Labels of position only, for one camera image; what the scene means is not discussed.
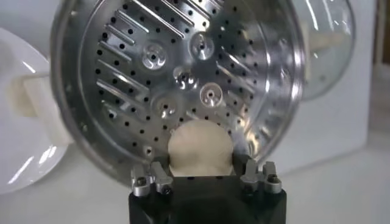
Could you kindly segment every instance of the white plate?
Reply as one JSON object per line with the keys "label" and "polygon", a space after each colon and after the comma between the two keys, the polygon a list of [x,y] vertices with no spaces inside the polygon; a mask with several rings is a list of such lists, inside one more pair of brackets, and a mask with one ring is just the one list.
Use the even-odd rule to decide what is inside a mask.
{"label": "white plate", "polygon": [[0,194],[38,181],[66,152],[67,147],[51,144],[38,118],[15,114],[4,92],[15,77],[48,74],[49,68],[37,50],[0,28]]}

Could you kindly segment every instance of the black holder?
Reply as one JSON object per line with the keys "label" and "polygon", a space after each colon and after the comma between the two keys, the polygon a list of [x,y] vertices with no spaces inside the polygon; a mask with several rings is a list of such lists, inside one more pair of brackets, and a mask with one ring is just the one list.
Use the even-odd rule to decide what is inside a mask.
{"label": "black holder", "polygon": [[[240,164],[235,170],[244,173]],[[164,194],[152,184],[145,197],[130,194],[130,223],[285,224],[286,192],[267,193],[262,182],[253,192],[239,177],[177,177]]]}

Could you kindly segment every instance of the metal rim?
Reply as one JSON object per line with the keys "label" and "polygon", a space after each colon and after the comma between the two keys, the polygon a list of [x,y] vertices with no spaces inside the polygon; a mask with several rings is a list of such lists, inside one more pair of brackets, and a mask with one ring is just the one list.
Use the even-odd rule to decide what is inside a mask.
{"label": "metal rim", "polygon": [[[60,8],[55,17],[53,28],[52,28],[52,37],[51,37],[51,65],[52,65],[52,87],[54,89],[55,98],[59,104],[60,112],[62,118],[65,121],[65,125],[69,132],[74,137],[76,143],[80,146],[84,154],[86,154],[89,159],[91,159],[95,165],[97,165],[105,173],[109,174],[116,180],[119,180],[122,183],[129,185],[129,180],[124,179],[117,170],[115,170],[110,163],[103,159],[95,150],[94,147],[88,142],[86,137],[83,134],[83,130],[88,129],[87,126],[83,127],[80,124],[77,124],[72,116],[72,110],[69,106],[69,103],[66,98],[66,84],[62,79],[62,53],[63,53],[63,37],[66,35],[66,28],[69,23],[69,20],[72,16],[77,13],[72,13],[72,9],[77,4],[78,0],[68,0],[63,1],[60,5]],[[284,1],[284,9],[291,12],[290,22],[298,28],[298,20],[295,15],[294,8],[289,1]],[[303,51],[303,39],[299,29],[295,30],[293,33],[293,42],[292,46],[294,48],[294,56],[296,61],[296,67],[294,68],[293,73],[295,74],[294,79],[292,80],[292,91],[291,91],[291,101],[289,108],[287,109],[287,116],[284,118],[283,123],[278,129],[277,133],[274,135],[270,143],[262,150],[263,153],[259,154],[255,159],[261,163],[272,151],[275,149],[276,145],[280,141],[282,135],[287,130],[291,119],[294,116],[294,113],[297,110],[298,104],[302,97],[302,85],[303,85],[303,71],[304,71],[304,51]],[[144,163],[145,161],[133,158],[135,161]]]}

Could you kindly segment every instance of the dough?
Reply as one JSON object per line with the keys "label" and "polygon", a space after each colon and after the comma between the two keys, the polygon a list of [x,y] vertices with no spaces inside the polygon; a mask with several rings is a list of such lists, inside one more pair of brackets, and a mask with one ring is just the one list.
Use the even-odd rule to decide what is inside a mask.
{"label": "dough", "polygon": [[220,126],[205,120],[180,126],[168,142],[171,172],[175,177],[230,175],[233,142]]}

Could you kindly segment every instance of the stainless steel plate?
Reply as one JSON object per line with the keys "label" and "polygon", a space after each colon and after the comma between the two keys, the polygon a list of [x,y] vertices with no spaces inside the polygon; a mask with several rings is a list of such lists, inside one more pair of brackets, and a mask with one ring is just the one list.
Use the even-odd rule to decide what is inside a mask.
{"label": "stainless steel plate", "polygon": [[296,110],[304,61],[286,0],[70,0],[52,36],[65,124],[125,184],[192,119],[222,126],[235,153],[260,161]]}

